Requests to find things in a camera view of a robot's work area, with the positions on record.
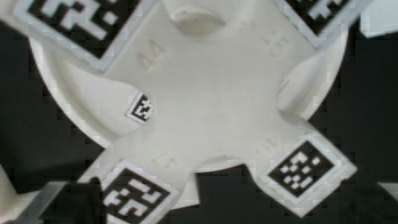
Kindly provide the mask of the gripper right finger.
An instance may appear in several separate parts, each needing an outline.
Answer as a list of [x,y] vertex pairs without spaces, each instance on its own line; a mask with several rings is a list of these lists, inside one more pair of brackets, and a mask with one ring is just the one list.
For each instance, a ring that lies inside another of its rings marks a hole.
[[398,200],[374,184],[355,189],[355,224],[398,224]]

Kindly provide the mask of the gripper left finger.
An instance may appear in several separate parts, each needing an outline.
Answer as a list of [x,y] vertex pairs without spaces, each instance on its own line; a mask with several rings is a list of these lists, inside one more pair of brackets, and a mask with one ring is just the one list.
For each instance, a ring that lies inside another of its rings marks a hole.
[[49,182],[10,224],[106,224],[101,181]]

